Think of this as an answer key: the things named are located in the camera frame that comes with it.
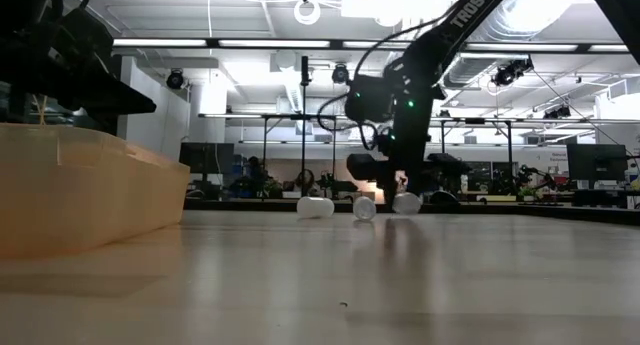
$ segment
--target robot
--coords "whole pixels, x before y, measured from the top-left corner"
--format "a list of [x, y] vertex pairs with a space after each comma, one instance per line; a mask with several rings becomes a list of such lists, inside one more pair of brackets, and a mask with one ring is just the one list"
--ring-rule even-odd
[[26, 95], [41, 94], [93, 118], [154, 112], [151, 99], [113, 71], [113, 37], [83, 0], [0, 0], [0, 81], [11, 85], [9, 122], [24, 122]]
[[[439, 23], [413, 41], [401, 57], [387, 65], [382, 77], [358, 74], [364, 58], [375, 47], [365, 53], [356, 68], [349, 92], [342, 96], [346, 97], [345, 114], [359, 128], [372, 126], [370, 122], [392, 119], [393, 127], [384, 134], [376, 134], [373, 144], [363, 141], [367, 150], [377, 146], [388, 160], [376, 161], [371, 156], [360, 154], [349, 157], [348, 168], [355, 179], [375, 180], [378, 186], [392, 193], [396, 188], [394, 174], [403, 170], [409, 179], [407, 190], [415, 194], [424, 191], [428, 184], [425, 169], [433, 166], [424, 159], [425, 146], [430, 141], [428, 130], [433, 101], [445, 98], [438, 83], [463, 42], [502, 1], [459, 0], [441, 18], [381, 40], [377, 45], [421, 26]], [[595, 2], [636, 61], [640, 62], [640, 13], [635, 10], [635, 0]], [[495, 79], [502, 85], [508, 85], [532, 68], [531, 61], [513, 62], [501, 67]]]

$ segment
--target ceiling light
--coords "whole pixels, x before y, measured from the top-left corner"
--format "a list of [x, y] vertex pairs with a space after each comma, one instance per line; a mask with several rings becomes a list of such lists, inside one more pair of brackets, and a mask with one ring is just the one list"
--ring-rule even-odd
[[169, 89], [173, 90], [182, 90], [187, 86], [187, 82], [184, 79], [184, 75], [182, 75], [182, 69], [172, 69], [171, 74], [167, 78], [167, 86]]
[[333, 74], [331, 74], [331, 80], [334, 84], [345, 84], [349, 81], [349, 70], [347, 70], [347, 65], [336, 64], [336, 68], [333, 70]]
[[326, 40], [220, 40], [221, 47], [256, 48], [328, 48]]
[[[347, 49], [368, 49], [374, 46], [377, 41], [344, 41], [342, 45]], [[387, 41], [380, 45], [378, 50], [404, 50], [406, 49], [410, 41]]]
[[200, 116], [222, 119], [262, 119], [262, 115], [258, 114], [200, 114]]
[[206, 47], [202, 39], [115, 39], [114, 47]]
[[527, 54], [511, 54], [511, 53], [465, 53], [461, 52], [460, 57], [463, 59], [514, 59], [526, 60], [529, 58]]
[[[308, 15], [303, 15], [302, 11], [300, 10], [302, 6], [305, 4], [310, 4], [313, 7], [313, 10], [311, 10], [311, 13]], [[315, 24], [316, 22], [318, 22], [318, 20], [320, 20], [320, 15], [321, 15], [320, 3], [318, 3], [317, 0], [307, 0], [307, 1], [299, 0], [296, 3], [296, 6], [293, 8], [293, 17], [296, 19], [296, 21], [298, 21], [302, 25]]]
[[465, 46], [465, 51], [521, 51], [521, 52], [544, 52], [559, 51], [571, 52], [576, 51], [578, 45], [572, 44], [517, 44], [517, 43], [469, 43]]
[[589, 52], [629, 52], [626, 45], [593, 45]]

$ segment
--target wooden floor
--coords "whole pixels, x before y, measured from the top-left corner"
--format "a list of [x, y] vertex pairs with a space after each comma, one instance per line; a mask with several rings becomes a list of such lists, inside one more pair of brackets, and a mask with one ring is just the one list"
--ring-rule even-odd
[[606, 224], [187, 212], [96, 251], [0, 262], [2, 344], [639, 339], [640, 231]]

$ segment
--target ceiling pipe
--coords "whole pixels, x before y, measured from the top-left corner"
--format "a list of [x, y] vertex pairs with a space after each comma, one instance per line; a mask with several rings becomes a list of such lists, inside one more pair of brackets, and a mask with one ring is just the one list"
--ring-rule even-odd
[[302, 112], [302, 91], [300, 90], [300, 79], [295, 66], [298, 54], [293, 50], [279, 50], [276, 53], [276, 65], [285, 74], [284, 87], [291, 104], [291, 110], [295, 113]]
[[[541, 0], [504, 0], [500, 7], [469, 37], [470, 42], [529, 41], [553, 24], [568, 8], [571, 1], [553, 5]], [[463, 88], [494, 66], [500, 58], [458, 59], [443, 78], [444, 86]]]
[[95, 16], [97, 16], [100, 20], [102, 20], [106, 25], [108, 25], [110, 28], [115, 30], [118, 34], [122, 34], [122, 31], [117, 26], [113, 25], [109, 20], [107, 20], [104, 16], [102, 16], [102, 14], [97, 12], [94, 8], [92, 8], [91, 6], [87, 6], [86, 8], [90, 12], [92, 12]]
[[260, 5], [262, 6], [262, 12], [264, 13], [264, 18], [267, 21], [267, 26], [269, 27], [269, 33], [271, 37], [276, 36], [276, 28], [273, 26], [273, 20], [271, 19], [271, 13], [269, 13], [269, 7], [267, 6], [266, 0], [260, 0]]

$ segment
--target spotlight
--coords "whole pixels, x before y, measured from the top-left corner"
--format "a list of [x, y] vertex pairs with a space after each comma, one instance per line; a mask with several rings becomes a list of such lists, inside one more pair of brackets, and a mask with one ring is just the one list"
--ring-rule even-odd
[[558, 111], [558, 115], [560, 117], [570, 117], [571, 116], [571, 110], [569, 110], [568, 106], [563, 106], [560, 109], [558, 109], [557, 111]]
[[345, 84], [349, 81], [349, 70], [347, 70], [347, 65], [336, 64], [336, 68], [333, 70], [333, 74], [331, 75], [331, 80], [333, 80], [334, 84]]
[[182, 69], [172, 69], [171, 75], [167, 78], [167, 86], [169, 89], [182, 90], [187, 86], [187, 82], [182, 75]]
[[553, 110], [548, 113], [545, 113], [542, 118], [543, 119], [559, 119], [560, 115], [558, 114], [558, 110]]
[[498, 72], [491, 79], [496, 86], [508, 86], [518, 80], [526, 71], [533, 69], [531, 58], [527, 60], [513, 60], [507, 65], [498, 67]]

